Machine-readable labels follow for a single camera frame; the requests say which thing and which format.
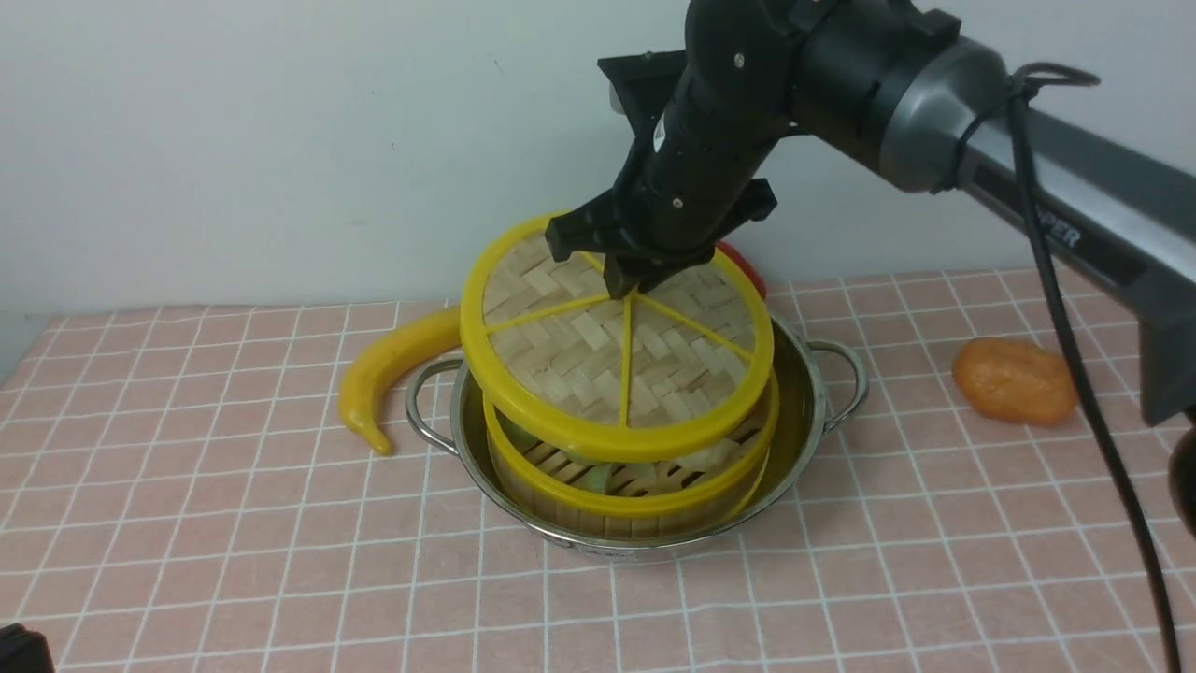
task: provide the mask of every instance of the pot handle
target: pot handle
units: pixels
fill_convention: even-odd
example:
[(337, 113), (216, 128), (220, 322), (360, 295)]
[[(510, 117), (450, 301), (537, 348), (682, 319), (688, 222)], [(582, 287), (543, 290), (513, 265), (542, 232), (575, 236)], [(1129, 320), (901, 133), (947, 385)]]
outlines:
[(457, 446), (452, 440), (437, 433), (426, 421), (423, 421), (423, 417), (420, 416), (419, 399), (420, 391), (423, 390), (425, 385), (427, 385), (428, 379), (432, 379), (438, 374), (444, 374), (445, 372), (460, 369), (462, 365), (464, 365), (462, 359), (450, 359), (427, 365), (420, 371), (419, 374), (415, 375), (415, 379), (413, 379), (411, 384), (407, 387), (407, 422), (415, 429), (416, 435), (423, 438), (428, 441), (428, 443), (433, 445), (438, 449), (452, 455), (459, 455), (457, 453)]
[(838, 410), (834, 416), (823, 423), (823, 433), (828, 434), (838, 428), (847, 421), (855, 410), (860, 409), (864, 400), (868, 398), (868, 371), (864, 366), (864, 359), (855, 353), (850, 347), (840, 344), (838, 342), (825, 342), (825, 341), (810, 341), (807, 343), (810, 350), (822, 351), (824, 354), (834, 354), (847, 361), (847, 365), (852, 367), (852, 373), (855, 375), (855, 393), (852, 396), (852, 402), (847, 403), (847, 406)]

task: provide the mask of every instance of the black cable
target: black cable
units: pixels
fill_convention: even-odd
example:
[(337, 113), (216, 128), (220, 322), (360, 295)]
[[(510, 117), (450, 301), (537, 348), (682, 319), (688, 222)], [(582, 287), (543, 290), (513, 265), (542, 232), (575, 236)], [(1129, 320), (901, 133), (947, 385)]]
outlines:
[(1063, 351), (1063, 359), (1072, 373), (1075, 383), (1080, 405), (1084, 416), (1092, 427), (1096, 435), (1097, 446), (1105, 459), (1109, 475), (1112, 477), (1117, 495), (1121, 496), (1122, 506), (1129, 516), (1130, 528), (1137, 540), (1139, 552), (1142, 556), (1142, 564), (1146, 567), (1147, 581), (1151, 586), (1151, 594), (1154, 598), (1154, 610), (1159, 620), (1159, 630), (1163, 637), (1163, 651), (1167, 661), (1170, 673), (1180, 673), (1179, 642), (1176, 637), (1176, 622), (1171, 612), (1171, 604), (1167, 599), (1167, 586), (1164, 580), (1163, 568), (1159, 564), (1159, 556), (1154, 549), (1151, 528), (1146, 521), (1146, 514), (1134, 492), (1133, 482), (1125, 472), (1117, 446), (1100, 414), (1100, 405), (1097, 394), (1092, 390), (1088, 375), (1084, 368), (1084, 357), (1080, 347), (1075, 342), (1075, 334), (1067, 316), (1067, 308), (1058, 289), (1058, 279), (1055, 276), (1055, 265), (1051, 261), (1050, 250), (1046, 243), (1046, 234), (1042, 222), (1038, 220), (1038, 207), (1035, 200), (1035, 189), (1038, 178), (1035, 172), (1033, 151), (1030, 146), (1030, 137), (1026, 130), (1026, 115), (1032, 99), (1038, 90), (1048, 85), (1063, 86), (1092, 86), (1099, 82), (1094, 75), (1088, 73), (1058, 66), (1054, 63), (1030, 63), (1019, 68), (1012, 79), (1012, 96), (1009, 98), (1009, 135), (1013, 139), (1014, 173), (1018, 183), (1018, 194), (1021, 200), (1023, 218), (1026, 220), (1026, 235), (1033, 247), (1035, 261), (1038, 265), (1038, 275), (1046, 295), (1046, 307), (1050, 311), (1055, 332), (1058, 335), (1058, 344)]

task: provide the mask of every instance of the yellow spoke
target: yellow spoke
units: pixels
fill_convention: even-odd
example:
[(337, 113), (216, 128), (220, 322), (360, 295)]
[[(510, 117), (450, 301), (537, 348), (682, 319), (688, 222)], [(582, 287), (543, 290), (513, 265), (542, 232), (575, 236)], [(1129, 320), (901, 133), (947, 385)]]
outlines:
[(544, 318), (544, 317), (549, 317), (549, 316), (554, 316), (554, 314), (557, 314), (557, 313), (568, 312), (568, 311), (576, 310), (576, 308), (584, 308), (586, 306), (592, 306), (594, 304), (600, 304), (602, 301), (605, 301), (608, 298), (609, 296), (606, 296), (606, 294), (594, 294), (592, 296), (582, 296), (580, 299), (573, 299), (573, 300), (569, 300), (569, 301), (565, 301), (563, 304), (556, 304), (555, 306), (548, 306), (547, 308), (539, 308), (537, 311), (529, 311), (529, 312), (525, 312), (525, 313), (520, 313), (520, 314), (518, 314), (515, 317), (512, 317), (511, 319), (504, 319), (502, 322), (500, 322), (498, 324), (488, 324), (488, 325), (486, 325), (486, 332), (487, 334), (494, 334), (495, 331), (501, 331), (501, 330), (504, 330), (504, 329), (506, 329), (508, 326), (515, 326), (515, 325), (519, 325), (519, 324), (524, 324), (525, 322), (535, 322), (537, 319), (541, 319), (541, 318)]
[(627, 428), (631, 416), (631, 312), (634, 295), (623, 296), (623, 399), (620, 402), (618, 424)]
[(678, 312), (678, 311), (676, 311), (676, 310), (673, 310), (673, 308), (671, 308), (671, 307), (669, 307), (669, 306), (666, 306), (664, 304), (661, 304), (660, 301), (653, 299), (652, 296), (648, 296), (647, 294), (640, 294), (640, 300), (643, 301), (643, 302), (646, 302), (647, 305), (652, 306), (657, 311), (663, 312), (664, 314), (666, 314), (666, 316), (676, 319), (677, 322), (679, 322), (679, 323), (689, 326), (690, 329), (694, 329), (698, 334), (701, 334), (703, 336), (707, 336), (707, 338), (709, 338), (712, 342), (719, 344), (724, 349), (726, 349), (726, 350), (731, 351), (732, 354), (734, 354), (734, 355), (744, 359), (745, 361), (750, 361), (751, 360), (751, 354), (749, 354), (748, 351), (743, 350), (743, 348), (740, 348), (738, 344), (731, 342), (730, 339), (726, 338), (726, 336), (719, 334), (718, 331), (714, 331), (709, 326), (706, 326), (704, 324), (702, 324), (702, 323), (700, 323), (700, 322), (690, 318), (689, 316), (687, 316), (684, 313), (681, 313), (681, 312)]
[(581, 258), (584, 258), (587, 262), (590, 262), (590, 265), (597, 268), (598, 270), (602, 270), (602, 264), (598, 262), (598, 257), (591, 255), (590, 252), (580, 252), (580, 255), (581, 255)]

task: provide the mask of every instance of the yellow plastic rim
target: yellow plastic rim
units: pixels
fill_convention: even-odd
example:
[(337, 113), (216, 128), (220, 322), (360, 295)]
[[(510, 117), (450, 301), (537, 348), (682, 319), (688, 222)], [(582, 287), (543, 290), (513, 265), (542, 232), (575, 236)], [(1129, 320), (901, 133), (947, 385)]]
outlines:
[[(773, 372), (774, 335), (773, 319), (769, 316), (768, 306), (759, 298), (756, 286), (739, 265), (721, 250), (715, 251), (714, 259), (710, 263), (718, 265), (727, 281), (746, 299), (744, 302), (748, 305), (755, 330), (755, 350), (752, 353), (744, 351), (709, 328), (690, 320), (688, 317), (672, 311), (669, 306), (655, 301), (651, 296), (633, 292), (631, 295), (624, 299), (623, 310), (622, 386), (624, 409), (622, 423), (618, 427), (603, 426), (569, 416), (533, 396), (507, 372), (506, 366), (499, 360), (498, 354), (495, 354), (494, 348), (490, 345), (489, 336), (493, 330), (508, 326), (514, 320), (507, 320), (498, 325), (486, 324), (482, 310), (486, 285), (495, 265), (498, 265), (499, 261), (502, 259), (511, 247), (536, 231), (547, 228), (548, 221), (553, 216), (555, 216), (555, 213), (527, 220), (499, 237), (482, 252), (465, 281), (460, 304), (462, 355), (478, 387), (486, 394), (487, 400), (493, 403), (512, 423), (531, 433), (542, 442), (604, 463), (655, 463), (670, 460), (708, 447), (731, 433), (751, 414), (752, 408), (759, 400), (759, 396), (764, 392), (765, 386), (768, 386)], [(593, 256), (586, 253), (582, 253), (582, 256), (590, 259), (591, 263), (597, 264), (597, 259)], [(515, 319), (525, 322), (556, 312), (576, 310), (578, 307), (602, 300), (608, 300), (608, 298), (605, 295), (584, 296), (561, 302), (550, 308), (533, 311)], [(690, 328), (696, 328), (697, 331), (709, 336), (712, 341), (720, 343), (739, 355), (739, 357), (749, 361), (748, 373), (739, 388), (724, 400), (722, 404), (701, 418), (661, 428), (629, 428), (627, 426), (627, 405), (630, 391), (631, 341), (627, 338), (627, 335), (631, 330), (633, 301), (643, 301), (657, 311), (664, 312)]]
[(554, 479), (532, 465), (531, 461), (515, 449), (511, 440), (502, 433), (501, 426), (499, 426), (495, 406), (488, 399), (483, 399), (482, 406), (486, 410), (486, 426), (489, 430), (492, 446), (498, 451), (499, 458), (511, 466), (511, 471), (525, 484), (529, 484), (532, 489), (559, 503), (590, 514), (642, 519), (649, 516), (670, 516), (701, 507), (746, 477), (749, 471), (756, 470), (757, 475), (753, 478), (755, 484), (751, 491), (736, 506), (738, 509), (745, 507), (763, 479), (764, 467), (768, 465), (769, 447), (773, 445), (773, 435), (776, 433), (776, 423), (781, 415), (781, 396), (776, 377), (769, 377), (767, 394), (768, 416), (764, 420), (764, 426), (755, 438), (755, 446), (738, 463), (709, 482), (698, 484), (692, 489), (684, 489), (676, 494), (643, 497), (592, 494)]

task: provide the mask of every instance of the green vegetable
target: green vegetable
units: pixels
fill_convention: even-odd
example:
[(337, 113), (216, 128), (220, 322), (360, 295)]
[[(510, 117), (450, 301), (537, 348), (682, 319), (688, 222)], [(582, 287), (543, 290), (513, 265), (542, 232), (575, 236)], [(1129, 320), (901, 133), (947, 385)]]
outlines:
[(727, 457), (732, 452), (739, 448), (739, 445), (732, 442), (731, 440), (719, 440), (718, 443), (700, 449), (689, 455), (673, 459), (673, 463), (689, 470), (690, 472), (709, 472), (715, 467), (722, 465)]
[(569, 459), (570, 461), (573, 461), (573, 463), (575, 463), (578, 465), (585, 465), (587, 467), (593, 467), (596, 465), (603, 465), (600, 461), (597, 461), (597, 460), (593, 460), (593, 459), (588, 459), (588, 458), (586, 458), (586, 457), (584, 457), (581, 454), (575, 454), (573, 452), (567, 452), (567, 451), (565, 451), (562, 448), (557, 448), (556, 451), (561, 452), (562, 454), (565, 454), (565, 458)]
[(657, 465), (653, 463), (633, 463), (624, 465), (623, 470), (640, 482), (653, 484), (657, 481)]
[(586, 473), (581, 476), (581, 479), (574, 482), (574, 485), (592, 494), (605, 494), (606, 485), (610, 483), (610, 473), (614, 469), (615, 466), (611, 464), (596, 465), (594, 467), (587, 470)]
[(519, 453), (526, 453), (539, 443), (539, 440), (532, 434), (527, 433), (523, 428), (519, 428), (514, 423), (511, 423), (511, 420), (505, 416), (499, 417), (499, 427)]

